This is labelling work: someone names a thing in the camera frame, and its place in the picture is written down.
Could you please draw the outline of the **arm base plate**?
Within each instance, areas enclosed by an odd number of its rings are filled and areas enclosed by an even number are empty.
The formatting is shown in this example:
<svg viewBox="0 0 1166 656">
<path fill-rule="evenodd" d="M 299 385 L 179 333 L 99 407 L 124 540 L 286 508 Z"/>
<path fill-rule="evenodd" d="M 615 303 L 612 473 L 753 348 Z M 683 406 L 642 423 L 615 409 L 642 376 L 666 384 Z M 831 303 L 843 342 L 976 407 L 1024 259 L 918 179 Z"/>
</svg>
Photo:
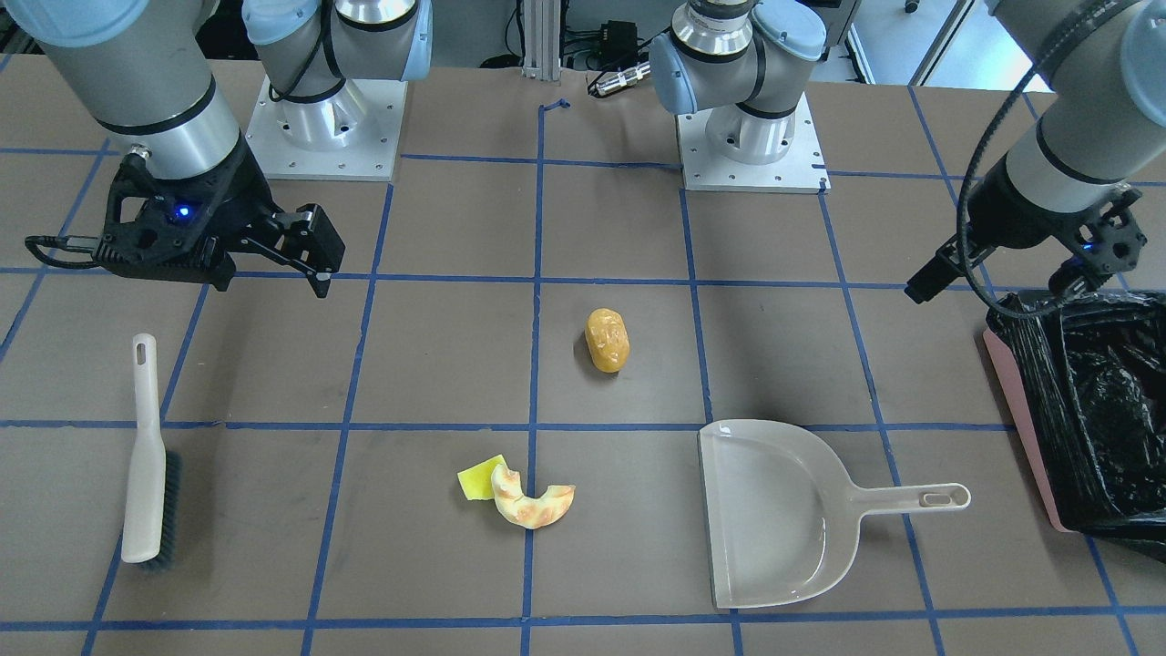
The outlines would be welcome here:
<svg viewBox="0 0 1166 656">
<path fill-rule="evenodd" d="M 738 107 L 676 117 L 686 190 L 820 193 L 833 190 L 807 96 L 784 118 Z"/>
<path fill-rule="evenodd" d="M 403 80 L 347 80 L 311 104 L 260 89 L 244 136 L 268 179 L 391 182 L 403 135 Z"/>
</svg>

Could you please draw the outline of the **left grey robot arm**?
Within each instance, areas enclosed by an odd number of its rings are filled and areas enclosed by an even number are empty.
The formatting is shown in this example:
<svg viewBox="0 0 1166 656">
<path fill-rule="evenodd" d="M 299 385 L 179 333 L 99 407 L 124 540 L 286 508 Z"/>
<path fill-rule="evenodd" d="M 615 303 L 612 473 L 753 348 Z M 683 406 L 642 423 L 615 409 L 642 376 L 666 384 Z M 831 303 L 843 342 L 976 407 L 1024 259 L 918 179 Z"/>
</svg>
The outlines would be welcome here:
<svg viewBox="0 0 1166 656">
<path fill-rule="evenodd" d="M 992 1 L 1028 56 L 967 163 L 956 230 L 906 284 L 930 302 L 996 249 L 1058 240 L 1070 254 L 1049 278 L 1053 302 L 1131 271 L 1146 238 L 1126 182 L 1163 154 L 1161 1 Z M 827 45 L 827 26 L 798 1 L 688 1 L 649 41 L 649 75 L 670 115 L 711 120 L 717 153 L 744 165 L 782 157 L 782 137 Z"/>
</svg>

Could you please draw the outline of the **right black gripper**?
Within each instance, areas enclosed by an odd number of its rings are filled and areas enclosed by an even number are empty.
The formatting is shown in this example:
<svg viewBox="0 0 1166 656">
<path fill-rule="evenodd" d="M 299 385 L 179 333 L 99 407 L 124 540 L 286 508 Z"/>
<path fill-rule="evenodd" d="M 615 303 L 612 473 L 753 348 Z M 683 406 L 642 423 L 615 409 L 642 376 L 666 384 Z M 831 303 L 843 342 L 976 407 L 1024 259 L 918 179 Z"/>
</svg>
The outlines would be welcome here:
<svg viewBox="0 0 1166 656">
<path fill-rule="evenodd" d="M 119 277 L 190 282 L 224 292 L 236 274 L 230 249 L 302 274 L 318 299 L 340 270 L 345 242 L 321 205 L 274 212 L 271 186 L 246 137 L 229 157 L 187 179 L 159 179 L 129 151 L 108 186 L 96 264 Z M 265 221 L 267 233 L 244 232 Z"/>
</svg>

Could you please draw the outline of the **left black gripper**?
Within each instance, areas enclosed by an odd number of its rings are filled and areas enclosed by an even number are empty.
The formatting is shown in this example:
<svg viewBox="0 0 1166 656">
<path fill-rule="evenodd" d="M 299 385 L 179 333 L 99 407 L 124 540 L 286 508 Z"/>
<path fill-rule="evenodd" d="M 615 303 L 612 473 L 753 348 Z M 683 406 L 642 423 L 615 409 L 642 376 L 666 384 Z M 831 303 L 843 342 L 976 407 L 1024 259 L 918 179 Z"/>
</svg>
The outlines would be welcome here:
<svg viewBox="0 0 1166 656">
<path fill-rule="evenodd" d="M 1076 299 L 1098 291 L 1105 274 L 1135 269 L 1149 242 L 1132 211 L 1140 198 L 1139 190 L 1104 190 L 1083 209 L 1047 209 L 1023 195 L 1002 160 L 967 195 L 965 251 L 981 262 L 998 248 L 1025 251 L 1058 241 L 1073 258 L 1058 267 L 1047 287 L 1055 299 Z M 907 280 L 905 294 L 916 304 L 932 302 L 965 273 L 958 240 L 948 240 Z"/>
</svg>

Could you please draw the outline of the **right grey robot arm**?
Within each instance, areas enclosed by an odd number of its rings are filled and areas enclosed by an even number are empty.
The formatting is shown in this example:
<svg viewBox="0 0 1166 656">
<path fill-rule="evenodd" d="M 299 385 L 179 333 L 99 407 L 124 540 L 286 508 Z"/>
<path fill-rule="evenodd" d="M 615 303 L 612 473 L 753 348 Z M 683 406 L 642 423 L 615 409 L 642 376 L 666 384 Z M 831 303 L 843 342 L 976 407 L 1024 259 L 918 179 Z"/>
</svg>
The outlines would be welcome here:
<svg viewBox="0 0 1166 656">
<path fill-rule="evenodd" d="M 403 93 L 431 68 L 429 1 L 245 1 L 266 82 L 243 128 L 201 51 L 215 1 L 8 1 L 16 24 L 122 153 L 96 237 L 26 237 L 42 264 L 229 290 L 233 254 L 303 274 L 318 298 L 345 244 L 276 179 L 389 181 Z"/>
</svg>

